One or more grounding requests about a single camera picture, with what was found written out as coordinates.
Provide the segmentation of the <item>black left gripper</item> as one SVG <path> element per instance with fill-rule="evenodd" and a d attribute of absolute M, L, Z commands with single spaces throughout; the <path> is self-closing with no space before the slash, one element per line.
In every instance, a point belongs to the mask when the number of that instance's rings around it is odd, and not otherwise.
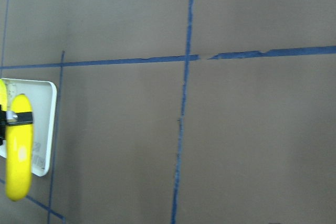
<path fill-rule="evenodd" d="M 29 125 L 33 124 L 32 112 L 6 112 L 1 105 L 0 110 L 0 145 L 5 141 L 6 125 Z"/>

